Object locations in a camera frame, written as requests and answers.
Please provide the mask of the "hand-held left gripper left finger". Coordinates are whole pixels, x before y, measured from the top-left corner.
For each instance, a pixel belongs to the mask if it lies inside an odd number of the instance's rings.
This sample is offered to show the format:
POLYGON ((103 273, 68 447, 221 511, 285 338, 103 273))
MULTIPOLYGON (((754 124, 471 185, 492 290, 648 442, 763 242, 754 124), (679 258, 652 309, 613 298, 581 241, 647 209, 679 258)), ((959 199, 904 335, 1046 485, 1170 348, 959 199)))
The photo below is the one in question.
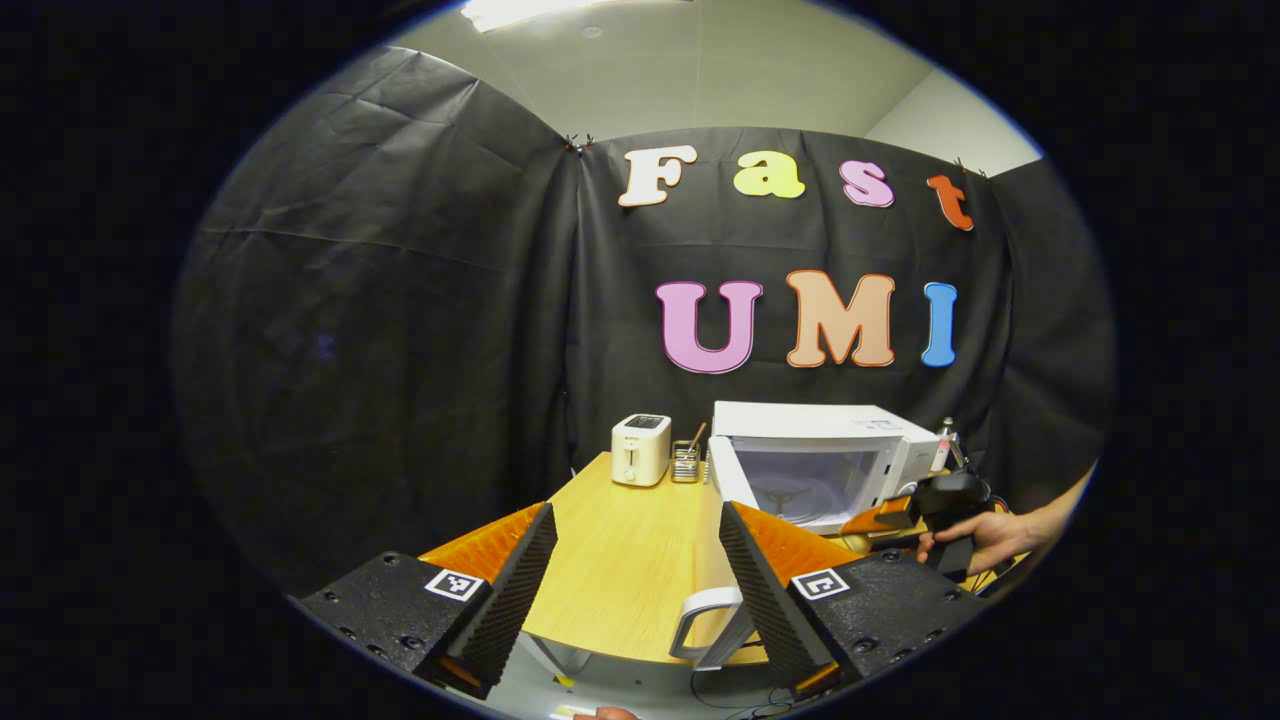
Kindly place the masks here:
POLYGON ((485 700, 502 678, 556 543, 552 505, 535 503, 422 556, 379 553, 298 606, 352 646, 485 700))

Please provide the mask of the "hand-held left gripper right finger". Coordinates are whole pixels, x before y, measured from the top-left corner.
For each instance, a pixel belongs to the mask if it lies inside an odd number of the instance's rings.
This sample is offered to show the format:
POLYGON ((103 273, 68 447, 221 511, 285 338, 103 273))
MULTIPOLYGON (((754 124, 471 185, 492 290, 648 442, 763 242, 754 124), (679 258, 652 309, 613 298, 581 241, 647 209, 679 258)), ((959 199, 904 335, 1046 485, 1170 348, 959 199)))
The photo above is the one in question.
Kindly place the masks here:
POLYGON ((719 541, 776 682, 796 701, 895 667, 986 610, 900 550, 854 553, 735 501, 722 506, 719 541))

